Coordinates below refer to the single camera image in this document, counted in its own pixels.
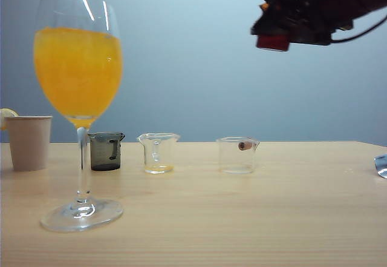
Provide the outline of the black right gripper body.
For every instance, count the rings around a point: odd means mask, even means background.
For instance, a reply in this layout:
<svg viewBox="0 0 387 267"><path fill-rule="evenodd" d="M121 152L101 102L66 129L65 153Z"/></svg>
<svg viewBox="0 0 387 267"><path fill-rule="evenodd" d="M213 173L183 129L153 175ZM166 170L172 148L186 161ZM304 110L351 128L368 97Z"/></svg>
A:
<svg viewBox="0 0 387 267"><path fill-rule="evenodd" d="M291 43L329 45L336 30L353 28L354 0L297 0L296 16Z"/></svg>

